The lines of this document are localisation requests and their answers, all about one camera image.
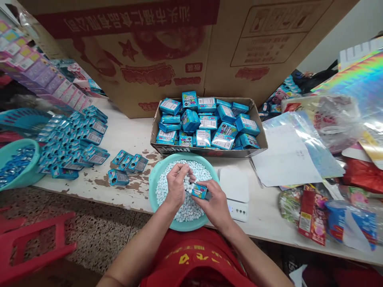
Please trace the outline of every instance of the star graphic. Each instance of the star graphic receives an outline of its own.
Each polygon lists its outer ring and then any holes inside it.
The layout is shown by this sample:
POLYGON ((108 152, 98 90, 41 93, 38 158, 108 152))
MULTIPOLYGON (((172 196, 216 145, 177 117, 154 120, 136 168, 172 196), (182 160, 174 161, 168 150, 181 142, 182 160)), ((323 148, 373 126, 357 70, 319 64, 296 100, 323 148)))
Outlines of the star graphic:
POLYGON ((124 57, 128 56, 133 62, 135 62, 136 60, 134 59, 134 56, 138 54, 138 51, 133 49, 130 40, 128 40, 126 44, 124 44, 123 42, 118 43, 122 47, 122 55, 124 57))

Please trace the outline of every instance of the teal plastic basin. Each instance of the teal plastic basin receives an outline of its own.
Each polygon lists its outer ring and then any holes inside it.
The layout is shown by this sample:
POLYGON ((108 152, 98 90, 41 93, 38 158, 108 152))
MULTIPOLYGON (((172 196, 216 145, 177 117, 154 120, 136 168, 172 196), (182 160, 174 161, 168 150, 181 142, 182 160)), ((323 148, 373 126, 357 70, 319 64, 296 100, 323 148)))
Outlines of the teal plastic basin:
MULTIPOLYGON (((186 160, 186 161, 196 161, 206 167, 206 169, 210 172, 211 177, 219 183, 218 175, 214 170, 214 167, 202 156, 196 155, 195 153, 175 153, 164 160, 158 162, 152 171, 150 172, 149 176, 149 201, 150 205, 152 206, 152 209, 154 212, 157 211, 157 209, 160 207, 157 203, 157 195, 156 195, 156 189, 157 189, 157 183, 160 179, 160 175, 165 171, 166 167, 172 163, 173 161, 180 161, 180 160, 186 160)), ((204 214, 198 219, 195 219, 193 221, 189 222, 178 222, 176 220, 173 220, 172 224, 170 225, 170 228, 176 231, 193 231, 196 230, 205 224, 209 222, 209 219, 204 214)))
POLYGON ((19 148, 26 147, 27 145, 34 145, 35 154, 29 165, 15 178, 13 181, 7 185, 0 188, 0 191, 6 189, 14 189, 20 187, 27 187, 38 182, 45 174, 37 173, 37 162, 40 158, 40 146, 35 140, 31 139, 22 139, 15 142, 7 144, 5 147, 0 149, 0 169, 5 166, 5 164, 12 159, 12 156, 17 154, 19 148))

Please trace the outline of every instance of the pile of candy boxes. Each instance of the pile of candy boxes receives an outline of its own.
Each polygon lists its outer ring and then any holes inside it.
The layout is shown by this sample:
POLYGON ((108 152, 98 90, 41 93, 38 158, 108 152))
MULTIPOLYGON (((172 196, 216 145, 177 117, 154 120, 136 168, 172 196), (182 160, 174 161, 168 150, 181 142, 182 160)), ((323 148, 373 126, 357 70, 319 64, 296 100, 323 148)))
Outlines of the pile of candy boxes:
MULTIPOLYGON (((95 106, 74 112, 70 117, 54 115, 36 140, 45 143, 39 159, 39 173, 51 174, 55 179, 74 180, 84 167, 103 164, 110 153, 99 145, 108 128, 107 116, 95 106)), ((118 169, 108 172, 113 185, 127 185, 128 173, 142 172, 148 160, 121 150, 113 159, 118 169)))
POLYGON ((183 92, 182 103, 166 98, 159 106, 162 117, 156 144, 207 149, 259 149, 260 130, 247 114, 249 107, 215 98, 198 98, 183 92))

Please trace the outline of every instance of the red packaging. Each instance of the red packaging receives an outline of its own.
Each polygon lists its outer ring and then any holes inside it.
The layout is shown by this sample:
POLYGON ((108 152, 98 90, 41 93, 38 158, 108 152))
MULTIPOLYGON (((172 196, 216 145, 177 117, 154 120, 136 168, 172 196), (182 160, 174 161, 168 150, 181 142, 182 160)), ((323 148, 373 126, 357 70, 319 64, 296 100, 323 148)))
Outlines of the red packaging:
POLYGON ((298 232, 323 246, 326 245, 324 203, 327 200, 323 195, 316 193, 312 185, 304 186, 298 232))
POLYGON ((383 193, 383 171, 373 163, 347 159, 347 170, 343 181, 347 185, 361 187, 372 193, 383 193))

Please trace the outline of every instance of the large cardboard box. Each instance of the large cardboard box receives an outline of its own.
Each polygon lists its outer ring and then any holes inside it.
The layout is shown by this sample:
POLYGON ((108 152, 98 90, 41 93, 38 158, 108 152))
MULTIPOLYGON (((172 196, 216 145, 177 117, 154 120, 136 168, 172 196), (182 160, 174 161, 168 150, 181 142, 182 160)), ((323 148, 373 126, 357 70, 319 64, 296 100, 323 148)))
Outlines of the large cardboard box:
MULTIPOLYGON (((150 137, 150 144, 154 147, 160 154, 162 155, 171 155, 179 152, 192 152, 201 156, 207 157, 231 157, 231 158, 248 158, 253 155, 256 155, 268 148, 265 130, 263 129, 261 118, 259 117, 257 107, 252 99, 249 98, 220 98, 219 100, 225 100, 228 102, 237 102, 239 104, 244 104, 248 106, 249 112, 248 115, 250 119, 257 123, 257 126, 260 130, 259 135, 256 136, 257 142, 259 144, 260 149, 245 149, 245 150, 214 150, 214 149, 206 149, 203 147, 182 147, 177 145, 166 145, 166 144, 157 144, 156 137, 159 132, 158 123, 161 120, 162 111, 158 108, 156 115, 154 116, 152 134, 150 137)), ((181 98, 175 98, 174 100, 182 102, 181 98)))
POLYGON ((165 97, 261 104, 358 0, 19 0, 130 118, 165 97))

